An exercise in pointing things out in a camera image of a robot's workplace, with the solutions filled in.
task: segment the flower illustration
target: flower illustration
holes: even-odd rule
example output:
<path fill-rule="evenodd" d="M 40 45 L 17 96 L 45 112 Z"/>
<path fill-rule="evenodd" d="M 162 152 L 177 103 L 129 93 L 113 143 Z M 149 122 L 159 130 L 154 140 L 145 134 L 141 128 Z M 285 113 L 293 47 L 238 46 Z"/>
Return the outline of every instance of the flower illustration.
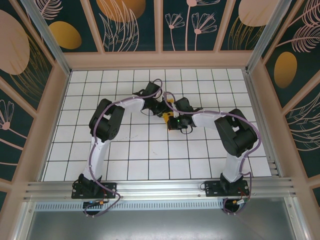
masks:
<path fill-rule="evenodd" d="M 14 114 L 14 109 L 15 109 L 15 105 L 12 102 L 8 101 L 8 104 L 6 106 L 5 101 L 3 99 L 0 100 L 0 130 L 5 130 L 5 131 L 9 130 L 16 135 L 18 135 L 24 139 L 27 139 L 26 136 L 14 131 L 10 128 L 10 122 L 11 122 L 12 116 Z M 20 150 L 23 149 L 22 147 L 19 147 L 13 143 L 10 143 L 8 141 L 1 139 L 1 138 L 0 138 L 0 142 L 3 142 L 9 146 L 16 148 L 16 149 L 20 149 Z"/>
<path fill-rule="evenodd" d="M 189 7 L 195 7 L 195 6 L 204 6 L 204 5 L 212 5 L 212 4 L 218 4 L 220 0 L 186 0 L 186 4 L 189 5 Z"/>
<path fill-rule="evenodd" d="M 170 13 L 168 13 L 165 15 L 165 20 L 170 28 L 171 43 L 172 43 L 173 51 L 175 51 L 176 49 L 175 49 L 175 44 L 174 44 L 174 38 L 172 36 L 172 29 L 184 27 L 185 22 L 183 21 L 181 13 L 179 13 L 179 14 L 174 13 L 174 14 L 172 14 L 172 16 L 170 15 Z"/>
<path fill-rule="evenodd" d="M 206 6 L 220 3 L 220 0 L 186 0 L 188 4 L 188 12 L 186 14 L 186 27 L 185 27 L 185 50 L 188 51 L 188 26 L 189 26 L 189 15 L 190 8 L 196 6 Z"/>
<path fill-rule="evenodd" d="M 197 37 L 199 34 L 212 33 L 217 30 L 217 25 L 214 25 L 216 20 L 213 14 L 202 14 L 199 19 L 199 13 L 192 14 L 192 25 L 195 33 L 194 50 L 197 50 Z"/>
<path fill-rule="evenodd" d="M 10 129 L 10 122 L 14 114 L 14 109 L 15 105 L 12 102 L 8 101 L 6 106 L 5 101 L 3 99 L 0 100 L 0 129 Z"/>

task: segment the enclosure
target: enclosure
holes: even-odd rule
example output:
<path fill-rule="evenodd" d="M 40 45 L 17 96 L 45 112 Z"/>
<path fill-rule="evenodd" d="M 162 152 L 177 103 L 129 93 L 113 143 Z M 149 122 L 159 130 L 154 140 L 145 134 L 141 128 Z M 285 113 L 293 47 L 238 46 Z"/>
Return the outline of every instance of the enclosure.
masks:
<path fill-rule="evenodd" d="M 3 0 L 0 22 L 1 239 L 320 239 L 319 0 Z M 118 204 L 98 220 L 71 198 L 101 100 L 155 79 L 259 130 L 243 212 L 202 189 L 226 166 L 220 133 L 147 109 L 103 156 Z"/>

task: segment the pink circle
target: pink circle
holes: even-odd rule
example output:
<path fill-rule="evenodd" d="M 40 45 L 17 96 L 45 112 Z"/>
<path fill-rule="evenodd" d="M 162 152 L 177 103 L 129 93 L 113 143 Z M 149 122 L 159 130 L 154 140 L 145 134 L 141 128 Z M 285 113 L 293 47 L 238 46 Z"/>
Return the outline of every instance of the pink circle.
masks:
<path fill-rule="evenodd" d="M 186 4 L 188 4 L 190 7 L 195 7 L 195 6 L 197 6 L 197 1 L 196 0 L 186 0 Z"/>
<path fill-rule="evenodd" d="M 8 130 L 10 128 L 10 122 L 6 121 L 3 125 L 2 125 L 2 129 L 3 130 Z"/>
<path fill-rule="evenodd" d="M 194 30 L 194 33 L 195 33 L 195 34 L 201 34 L 201 30 L 198 29 L 198 28 L 196 28 L 196 29 Z"/>

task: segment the black mounting plate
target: black mounting plate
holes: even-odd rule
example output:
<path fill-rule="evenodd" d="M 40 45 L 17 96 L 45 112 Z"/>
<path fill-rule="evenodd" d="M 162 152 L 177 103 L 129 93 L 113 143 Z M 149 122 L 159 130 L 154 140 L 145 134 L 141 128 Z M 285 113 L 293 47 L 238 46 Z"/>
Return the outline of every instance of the black mounting plate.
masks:
<path fill-rule="evenodd" d="M 117 184 L 115 182 L 101 182 L 103 186 L 108 189 L 117 191 Z M 82 185 L 80 183 L 73 184 L 73 190 L 71 194 L 72 199 L 115 199 L 116 195 L 109 191 L 105 191 L 106 195 L 104 196 L 104 191 L 100 188 L 100 191 L 96 195 L 89 194 L 88 192 L 82 191 Z"/>
<path fill-rule="evenodd" d="M 226 197 L 226 196 L 240 197 L 241 192 L 238 190 L 238 188 L 240 188 L 247 196 L 249 195 L 249 187 L 248 187 L 248 182 L 246 180 L 239 181 L 237 185 L 238 188 L 235 191 L 229 192 L 229 193 L 226 193 L 225 190 L 221 187 L 220 180 L 205 181 L 203 184 L 204 184 L 206 197 Z"/>

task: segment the white grid floor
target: white grid floor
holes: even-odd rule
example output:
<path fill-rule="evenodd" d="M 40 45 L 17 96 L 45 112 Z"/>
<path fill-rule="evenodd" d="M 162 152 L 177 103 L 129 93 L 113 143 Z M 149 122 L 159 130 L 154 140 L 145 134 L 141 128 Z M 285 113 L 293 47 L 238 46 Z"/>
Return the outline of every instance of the white grid floor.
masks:
<path fill-rule="evenodd" d="M 157 78 L 177 100 L 186 97 L 194 108 L 215 111 L 239 108 L 257 126 L 240 69 L 73 71 L 42 180 L 76 180 L 86 165 L 88 124 L 100 100 L 127 98 Z M 133 113 L 123 117 L 107 151 L 102 180 L 219 178 L 226 155 L 216 130 L 195 127 L 185 135 L 167 131 L 163 118 Z M 245 161 L 247 171 L 271 176 L 263 145 Z"/>

